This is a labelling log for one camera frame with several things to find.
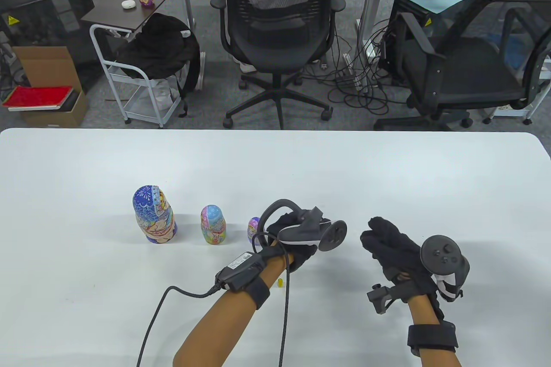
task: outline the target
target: mesh chair back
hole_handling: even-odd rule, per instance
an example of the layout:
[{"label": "mesh chair back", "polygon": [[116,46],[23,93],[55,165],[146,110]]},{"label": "mesh chair back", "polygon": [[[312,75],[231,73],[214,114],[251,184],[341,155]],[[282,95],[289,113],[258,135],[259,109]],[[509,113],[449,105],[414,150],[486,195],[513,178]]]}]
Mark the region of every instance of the mesh chair back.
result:
[{"label": "mesh chair back", "polygon": [[227,0],[232,48],[255,63],[259,53],[315,54],[327,40],[331,0]]}]

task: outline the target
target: cardboard box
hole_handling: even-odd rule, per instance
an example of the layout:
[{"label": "cardboard box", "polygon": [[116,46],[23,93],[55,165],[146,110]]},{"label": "cardboard box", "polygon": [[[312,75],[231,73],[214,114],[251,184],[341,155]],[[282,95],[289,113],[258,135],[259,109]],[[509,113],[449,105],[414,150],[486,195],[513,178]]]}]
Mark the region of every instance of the cardboard box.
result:
[{"label": "cardboard box", "polygon": [[79,96],[70,111],[24,111],[21,117],[34,127],[79,127],[88,111],[88,99],[66,47],[14,47],[33,87],[73,86]]}]

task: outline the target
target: label sticker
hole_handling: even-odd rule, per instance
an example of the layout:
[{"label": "label sticker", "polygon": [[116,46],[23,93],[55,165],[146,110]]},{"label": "label sticker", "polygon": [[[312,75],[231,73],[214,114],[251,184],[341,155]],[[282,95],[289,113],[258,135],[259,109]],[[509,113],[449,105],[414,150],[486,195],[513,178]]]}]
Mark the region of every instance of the label sticker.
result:
[{"label": "label sticker", "polygon": [[228,265],[228,268],[236,269],[237,267],[239,267],[242,263],[244,263],[250,257],[252,257],[251,253],[242,253],[239,257],[237,257],[234,260],[234,262],[232,262],[232,263],[230,263],[230,265]]},{"label": "label sticker", "polygon": [[16,25],[20,22],[21,21],[17,20],[15,17],[12,17],[11,15],[8,16],[8,25]]}]

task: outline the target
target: purple matryoshka doll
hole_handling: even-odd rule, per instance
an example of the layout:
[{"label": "purple matryoshka doll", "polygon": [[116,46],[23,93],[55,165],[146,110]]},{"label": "purple matryoshka doll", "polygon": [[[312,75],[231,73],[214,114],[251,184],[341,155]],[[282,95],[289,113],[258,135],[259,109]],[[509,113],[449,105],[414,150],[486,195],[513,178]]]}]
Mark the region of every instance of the purple matryoshka doll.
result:
[{"label": "purple matryoshka doll", "polygon": [[[260,218],[254,217],[248,222],[247,236],[250,243],[252,243],[252,237],[254,236],[258,228],[258,221],[260,221]],[[257,247],[260,246],[260,241],[258,241],[258,238],[254,240],[254,245],[256,245]]]}]

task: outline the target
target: black computer tower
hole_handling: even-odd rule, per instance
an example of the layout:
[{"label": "black computer tower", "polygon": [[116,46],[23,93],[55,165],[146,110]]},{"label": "black computer tower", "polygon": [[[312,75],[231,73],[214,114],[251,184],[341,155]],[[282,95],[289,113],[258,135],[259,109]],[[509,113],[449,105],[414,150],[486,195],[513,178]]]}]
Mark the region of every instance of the black computer tower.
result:
[{"label": "black computer tower", "polygon": [[90,23],[80,20],[93,8],[92,0],[0,0],[0,31],[12,46],[67,46],[86,91],[103,73]]},{"label": "black computer tower", "polygon": [[419,25],[423,27],[423,31],[427,37],[431,39],[433,46],[436,46],[435,40],[437,38],[441,38],[453,25],[453,23],[455,23],[461,12],[468,9],[474,1],[475,0],[460,1],[459,3],[456,3],[437,14],[424,9],[410,0],[394,0],[392,11],[390,13],[388,29],[386,33],[384,33],[381,42],[381,57],[378,61],[378,66],[389,72],[392,77],[399,78],[395,67],[396,27],[392,24],[396,20],[398,13],[412,13],[417,21],[419,21]]}]

